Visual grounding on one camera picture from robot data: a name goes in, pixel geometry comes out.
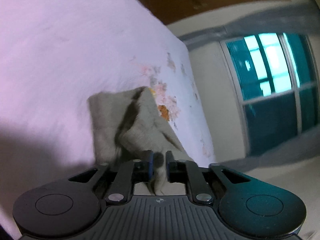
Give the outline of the grey knit pants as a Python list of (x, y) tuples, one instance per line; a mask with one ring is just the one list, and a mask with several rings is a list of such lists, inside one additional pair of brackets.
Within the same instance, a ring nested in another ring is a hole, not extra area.
[(168, 182), (165, 154), (171, 151), (176, 160), (191, 158), (160, 115), (148, 87), (120, 93), (100, 92), (89, 97), (88, 105), (97, 164), (116, 168), (132, 159), (148, 161), (153, 152), (154, 176), (148, 183), (139, 183), (134, 192), (156, 196), (185, 194), (182, 183)]

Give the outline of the grey right curtain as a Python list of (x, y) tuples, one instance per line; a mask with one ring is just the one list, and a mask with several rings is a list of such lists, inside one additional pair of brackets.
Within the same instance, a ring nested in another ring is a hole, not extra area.
[(260, 156), (224, 161), (220, 165), (245, 173), (256, 168), (293, 164), (317, 156), (319, 141), (291, 141)]

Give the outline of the grey curtain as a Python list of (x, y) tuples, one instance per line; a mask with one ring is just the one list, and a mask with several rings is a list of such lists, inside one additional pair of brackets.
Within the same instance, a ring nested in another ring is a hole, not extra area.
[(312, 3), (286, 5), (255, 12), (225, 25), (179, 37), (190, 49), (210, 42), (260, 33), (319, 34), (319, 7)]
[(256, 168), (293, 164), (317, 156), (319, 141), (291, 141), (260, 156), (224, 161), (220, 165), (245, 173)]

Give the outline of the pink floral bed sheet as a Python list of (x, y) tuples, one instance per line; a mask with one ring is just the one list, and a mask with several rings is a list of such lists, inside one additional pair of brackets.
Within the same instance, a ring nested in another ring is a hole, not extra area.
[(88, 98), (153, 88), (187, 154), (216, 160), (188, 50), (137, 0), (1, 0), (1, 226), (25, 191), (94, 164)]

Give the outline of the grey left curtain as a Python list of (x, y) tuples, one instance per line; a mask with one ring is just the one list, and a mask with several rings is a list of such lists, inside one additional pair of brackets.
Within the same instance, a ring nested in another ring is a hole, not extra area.
[(319, 7), (312, 3), (286, 5), (255, 12), (225, 25), (179, 37), (190, 49), (210, 42), (260, 33), (319, 34)]

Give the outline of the aluminium frame window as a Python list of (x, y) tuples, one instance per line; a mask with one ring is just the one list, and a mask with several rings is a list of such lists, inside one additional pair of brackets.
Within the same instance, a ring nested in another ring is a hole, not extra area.
[(247, 155), (258, 156), (319, 124), (319, 88), (309, 39), (260, 33), (221, 43)]

